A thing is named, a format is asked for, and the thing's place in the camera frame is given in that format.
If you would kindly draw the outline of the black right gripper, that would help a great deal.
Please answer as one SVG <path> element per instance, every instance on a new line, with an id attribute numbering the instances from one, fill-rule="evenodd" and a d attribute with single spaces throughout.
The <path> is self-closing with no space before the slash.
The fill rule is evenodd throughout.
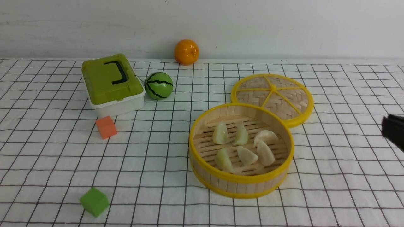
<path id="1" fill-rule="evenodd" d="M 388 114 L 382 119 L 381 134 L 402 152 L 404 151 L 404 117 Z"/>

